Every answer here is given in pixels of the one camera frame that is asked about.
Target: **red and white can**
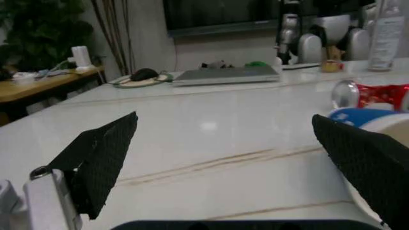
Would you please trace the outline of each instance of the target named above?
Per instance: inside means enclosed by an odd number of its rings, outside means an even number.
[[[352,80],[340,81],[332,90],[334,108],[364,108],[372,103],[388,103],[395,111],[409,112],[409,84],[366,86]]]

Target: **white marble table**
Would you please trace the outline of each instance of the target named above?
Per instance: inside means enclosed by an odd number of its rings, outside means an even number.
[[[389,73],[287,71],[280,83],[142,89],[103,85],[0,128],[0,177],[22,193],[29,172],[81,131],[136,111],[138,128],[99,218],[107,229],[141,219],[352,219],[340,173],[312,131],[340,79],[409,83],[408,59]]]

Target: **green object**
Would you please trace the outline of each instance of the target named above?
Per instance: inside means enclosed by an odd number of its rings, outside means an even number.
[[[50,69],[86,45],[93,28],[79,20],[82,0],[0,0],[0,26],[7,32],[0,65],[21,71]]]
[[[253,62],[246,64],[246,67],[252,67],[252,66],[270,66],[270,65],[262,61],[253,61]]]

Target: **silver laptop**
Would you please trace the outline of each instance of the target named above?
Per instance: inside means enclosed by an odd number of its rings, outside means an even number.
[[[243,82],[278,81],[280,75],[270,66],[230,69],[198,69],[184,72],[173,81],[175,86],[209,85]]]

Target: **black computer mouse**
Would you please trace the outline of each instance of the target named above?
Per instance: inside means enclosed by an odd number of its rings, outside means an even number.
[[[146,79],[155,78],[157,76],[159,76],[159,74],[153,69],[143,68],[132,74],[129,79],[131,81],[143,81]]]

